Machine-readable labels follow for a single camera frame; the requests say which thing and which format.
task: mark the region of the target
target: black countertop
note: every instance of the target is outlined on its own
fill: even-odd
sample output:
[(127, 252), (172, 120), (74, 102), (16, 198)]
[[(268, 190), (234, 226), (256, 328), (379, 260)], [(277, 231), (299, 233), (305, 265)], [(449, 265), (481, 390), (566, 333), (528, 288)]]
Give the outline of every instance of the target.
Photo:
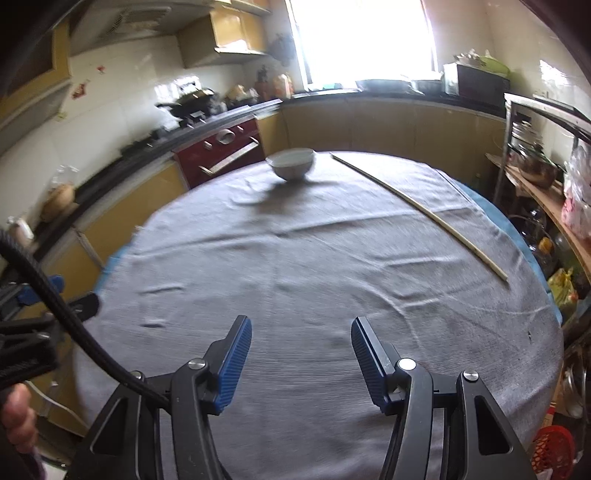
[(53, 245), (79, 220), (84, 213), (92, 207), (104, 195), (134, 173), (147, 166), (149, 163), (167, 155), (170, 151), (190, 142), (198, 142), (209, 137), (216, 131), (246, 121), (255, 114), (264, 111), (278, 109), (281, 105), (297, 105), (302, 102), (319, 101), (322, 99), (353, 99), (353, 98), (385, 98), (403, 99), (423, 102), (433, 102), (466, 108), (474, 111), (488, 113), (490, 115), (505, 118), (505, 110), (495, 109), (490, 105), (465, 100), (460, 97), (446, 95), (421, 95), (419, 93), (373, 93), (360, 92), (358, 90), (325, 90), (321, 92), (309, 92), (294, 95), (290, 100), (271, 100), (254, 106), (243, 106), (220, 115), (210, 117), (203, 123), (194, 127), (179, 128), (163, 139), (155, 140), (145, 148), (135, 150), (133, 153), (124, 154), (103, 168), (92, 178), (88, 179), (76, 190), (76, 203), (78, 207), (65, 218), (58, 218), (51, 224), (40, 224), (35, 230), (38, 248), (34, 256), (41, 261), (51, 250)]

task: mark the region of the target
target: round table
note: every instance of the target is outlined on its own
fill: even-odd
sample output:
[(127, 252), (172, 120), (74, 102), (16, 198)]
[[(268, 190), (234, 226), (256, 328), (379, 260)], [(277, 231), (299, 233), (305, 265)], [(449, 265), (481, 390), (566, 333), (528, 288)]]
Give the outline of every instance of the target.
[[(444, 174), (385, 155), (339, 155), (452, 224), (509, 283), (323, 153), (304, 181), (286, 183), (261, 163), (155, 213), (107, 280), (88, 330), (125, 368), (152, 376), (202, 355), (237, 315), (251, 318), (232, 404), (211, 417), (235, 480), (378, 477), (394, 419), (363, 381), (350, 342), (356, 316), (430, 372), (477, 370), (528, 443), (558, 379), (562, 337), (525, 258)], [(92, 419), (115, 384), (80, 351), (74, 367)], [(433, 479), (442, 415), (434, 421)], [(174, 475), (169, 435), (164, 428), (163, 461)]]

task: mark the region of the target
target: finger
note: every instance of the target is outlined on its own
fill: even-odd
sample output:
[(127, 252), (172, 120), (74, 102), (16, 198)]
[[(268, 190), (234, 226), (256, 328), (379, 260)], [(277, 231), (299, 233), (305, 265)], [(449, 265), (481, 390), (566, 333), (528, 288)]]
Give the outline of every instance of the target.
[(0, 420), (2, 424), (11, 429), (19, 426), (27, 418), (31, 393), (26, 385), (15, 385), (2, 408)]
[(31, 453), (33, 451), (33, 448), (35, 447), (35, 444), (37, 443), (37, 436), (38, 433), (35, 430), (34, 435), (31, 437), (31, 439), (27, 442), (27, 443), (22, 443), (20, 445), (16, 445), (16, 450), (18, 453)]
[(13, 445), (20, 445), (28, 443), (32, 437), (35, 436), (37, 428), (35, 427), (36, 415), (32, 408), (27, 412), (27, 418), (18, 427), (14, 427), (7, 431), (7, 438)]

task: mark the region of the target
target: red basket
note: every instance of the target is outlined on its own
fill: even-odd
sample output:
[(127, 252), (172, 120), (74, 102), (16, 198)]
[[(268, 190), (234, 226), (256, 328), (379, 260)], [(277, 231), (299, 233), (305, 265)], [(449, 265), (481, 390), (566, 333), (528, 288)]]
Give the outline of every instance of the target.
[(573, 471), (574, 440), (570, 432), (559, 425), (540, 429), (534, 439), (531, 466), (535, 473), (553, 470), (551, 480), (566, 480)]

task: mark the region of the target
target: oven door handle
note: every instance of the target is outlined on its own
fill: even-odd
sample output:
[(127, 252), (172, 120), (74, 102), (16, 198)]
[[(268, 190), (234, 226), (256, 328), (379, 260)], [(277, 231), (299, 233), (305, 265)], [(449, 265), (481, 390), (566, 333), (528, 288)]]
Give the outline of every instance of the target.
[(217, 173), (221, 169), (227, 167), (229, 164), (235, 162), (236, 160), (243, 157), (244, 155), (249, 153), (251, 150), (254, 150), (256, 147), (259, 146), (259, 142), (256, 138), (251, 137), (251, 140), (252, 140), (252, 142), (250, 142), (248, 145), (246, 145), (245, 147), (242, 147), (240, 150), (235, 151), (233, 154), (228, 155), (222, 161), (217, 162), (212, 168), (205, 168), (203, 166), (199, 166), (199, 169), (202, 172), (204, 172), (205, 174), (209, 175), (210, 177), (217, 175)]

